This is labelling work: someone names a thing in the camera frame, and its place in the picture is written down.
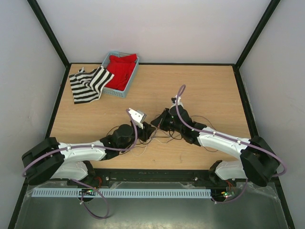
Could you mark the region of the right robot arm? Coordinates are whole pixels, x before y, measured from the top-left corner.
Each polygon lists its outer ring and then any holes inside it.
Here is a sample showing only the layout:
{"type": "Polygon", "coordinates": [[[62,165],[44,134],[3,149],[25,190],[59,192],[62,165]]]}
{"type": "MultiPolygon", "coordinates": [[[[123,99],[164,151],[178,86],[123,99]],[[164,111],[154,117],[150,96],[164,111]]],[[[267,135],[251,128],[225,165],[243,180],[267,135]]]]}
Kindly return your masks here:
{"type": "Polygon", "coordinates": [[[219,133],[205,124],[193,121],[181,105],[164,109],[151,124],[166,132],[180,133],[189,144],[213,148],[234,157],[235,161],[218,160],[210,167],[208,179],[215,186],[237,178],[248,179],[265,187],[280,165],[262,137],[248,139],[219,133]]]}

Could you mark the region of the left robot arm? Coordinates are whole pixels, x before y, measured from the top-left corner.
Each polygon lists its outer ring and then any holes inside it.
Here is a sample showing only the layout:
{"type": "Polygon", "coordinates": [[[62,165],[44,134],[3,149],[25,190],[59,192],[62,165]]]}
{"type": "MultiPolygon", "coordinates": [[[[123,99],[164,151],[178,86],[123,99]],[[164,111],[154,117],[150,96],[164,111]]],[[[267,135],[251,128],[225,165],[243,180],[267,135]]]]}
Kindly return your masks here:
{"type": "Polygon", "coordinates": [[[155,130],[146,122],[141,127],[123,124],[100,140],[80,145],[48,137],[22,155],[22,176],[30,185],[52,179],[74,179],[89,185],[95,180],[91,161],[110,160],[129,152],[138,141],[148,141],[155,130]]]}

